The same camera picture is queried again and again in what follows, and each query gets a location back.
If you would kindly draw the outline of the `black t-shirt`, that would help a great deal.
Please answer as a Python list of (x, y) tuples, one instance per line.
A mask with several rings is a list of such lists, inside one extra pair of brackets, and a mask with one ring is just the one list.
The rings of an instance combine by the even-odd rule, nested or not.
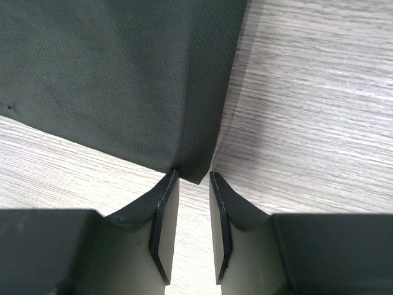
[(2, 1), (1, 115), (198, 184), (246, 1)]

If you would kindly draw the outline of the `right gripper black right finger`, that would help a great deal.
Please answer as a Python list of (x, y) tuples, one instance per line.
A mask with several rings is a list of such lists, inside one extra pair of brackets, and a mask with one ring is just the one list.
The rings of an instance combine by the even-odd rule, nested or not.
[(209, 175), (223, 294), (391, 294), (392, 215), (267, 214)]

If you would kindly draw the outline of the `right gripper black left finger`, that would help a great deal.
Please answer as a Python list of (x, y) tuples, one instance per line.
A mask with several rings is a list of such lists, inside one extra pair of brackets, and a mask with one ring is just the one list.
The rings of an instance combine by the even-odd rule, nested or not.
[(171, 280), (179, 173), (118, 211), (1, 211), (2, 294), (163, 294)]

